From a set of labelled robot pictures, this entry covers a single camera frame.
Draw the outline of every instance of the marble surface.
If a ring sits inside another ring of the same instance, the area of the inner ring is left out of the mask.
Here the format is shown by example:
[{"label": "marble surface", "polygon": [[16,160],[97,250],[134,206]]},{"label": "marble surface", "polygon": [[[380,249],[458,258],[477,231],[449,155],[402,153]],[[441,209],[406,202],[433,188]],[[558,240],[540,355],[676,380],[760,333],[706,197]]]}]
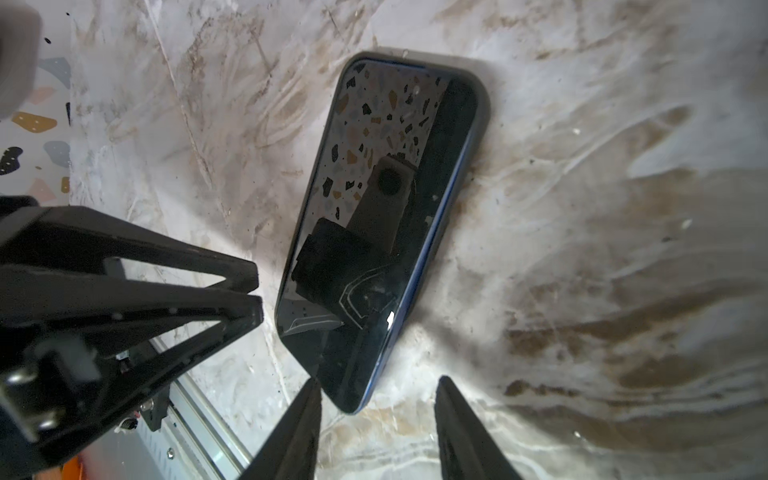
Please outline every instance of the marble surface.
[{"label": "marble surface", "polygon": [[376,50],[472,70],[492,118],[371,403],[324,400],[317,477],[438,478],[442,374],[526,479],[768,473],[765,2],[79,0],[71,16],[71,202],[260,268],[265,323],[192,371],[252,452],[306,378],[272,309],[333,87]]}]

